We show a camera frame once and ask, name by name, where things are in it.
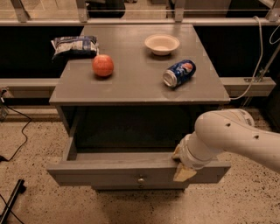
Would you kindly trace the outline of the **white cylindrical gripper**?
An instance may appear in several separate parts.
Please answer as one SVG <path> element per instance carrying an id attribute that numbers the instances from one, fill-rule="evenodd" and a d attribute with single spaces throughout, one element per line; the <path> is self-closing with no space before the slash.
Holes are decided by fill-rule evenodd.
<path id="1" fill-rule="evenodd" d="M 197 174 L 195 170 L 200 170 L 216 158 L 222 150 L 217 150 L 207 146 L 198 138 L 196 132 L 187 134 L 176 146 L 172 159 L 180 159 L 174 174 L 175 182 L 185 182 Z"/>

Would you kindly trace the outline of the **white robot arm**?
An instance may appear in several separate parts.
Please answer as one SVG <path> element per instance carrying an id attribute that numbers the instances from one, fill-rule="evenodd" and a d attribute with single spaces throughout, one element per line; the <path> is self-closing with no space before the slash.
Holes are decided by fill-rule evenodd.
<path id="1" fill-rule="evenodd" d="M 257 129 L 247 111 L 235 108 L 209 111 L 197 118 L 194 132 L 182 138 L 173 152 L 179 161 L 173 180 L 192 178 L 224 151 L 280 172 L 280 134 Z"/>

